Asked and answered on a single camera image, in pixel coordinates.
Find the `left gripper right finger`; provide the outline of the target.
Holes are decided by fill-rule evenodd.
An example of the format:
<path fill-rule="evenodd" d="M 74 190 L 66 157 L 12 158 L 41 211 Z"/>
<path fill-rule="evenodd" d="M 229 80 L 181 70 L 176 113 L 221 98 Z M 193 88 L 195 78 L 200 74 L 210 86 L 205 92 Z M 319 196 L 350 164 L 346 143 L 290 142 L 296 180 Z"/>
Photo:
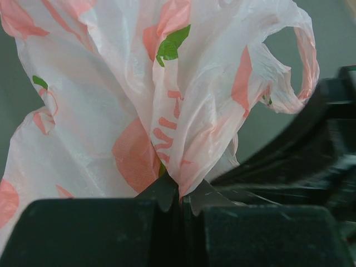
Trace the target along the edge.
<path fill-rule="evenodd" d="M 338 223 L 322 206 L 224 193 L 202 182 L 182 199 L 187 266 L 354 266 Z"/>

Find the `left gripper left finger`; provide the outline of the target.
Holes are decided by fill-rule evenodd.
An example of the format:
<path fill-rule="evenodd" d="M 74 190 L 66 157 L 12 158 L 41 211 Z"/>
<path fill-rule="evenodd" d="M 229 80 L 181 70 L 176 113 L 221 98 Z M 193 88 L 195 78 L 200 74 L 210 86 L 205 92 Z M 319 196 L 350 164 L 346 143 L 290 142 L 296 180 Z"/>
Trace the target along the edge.
<path fill-rule="evenodd" d="M 169 175 L 131 199 L 45 199 L 29 204 L 2 266 L 179 266 L 177 184 Z"/>

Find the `pink plastic bag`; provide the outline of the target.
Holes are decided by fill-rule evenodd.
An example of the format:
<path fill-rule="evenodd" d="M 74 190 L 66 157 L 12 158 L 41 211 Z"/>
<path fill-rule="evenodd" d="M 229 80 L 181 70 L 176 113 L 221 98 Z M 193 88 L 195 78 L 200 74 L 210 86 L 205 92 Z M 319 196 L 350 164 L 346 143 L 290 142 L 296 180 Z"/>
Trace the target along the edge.
<path fill-rule="evenodd" d="M 43 198 L 133 197 L 165 166 L 180 195 L 238 165 L 258 102 L 299 112 L 319 65 L 293 1 L 2 1 L 44 106 L 11 138 L 1 237 Z"/>

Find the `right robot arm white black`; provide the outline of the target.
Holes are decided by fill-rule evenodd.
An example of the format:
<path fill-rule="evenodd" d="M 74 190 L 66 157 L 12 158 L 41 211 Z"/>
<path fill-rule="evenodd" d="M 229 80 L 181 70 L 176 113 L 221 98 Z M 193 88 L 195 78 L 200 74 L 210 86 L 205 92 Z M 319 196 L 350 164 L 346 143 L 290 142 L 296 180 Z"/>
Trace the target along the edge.
<path fill-rule="evenodd" d="M 290 125 L 213 186 L 248 204 L 325 207 L 355 241 L 355 66 L 320 80 Z"/>

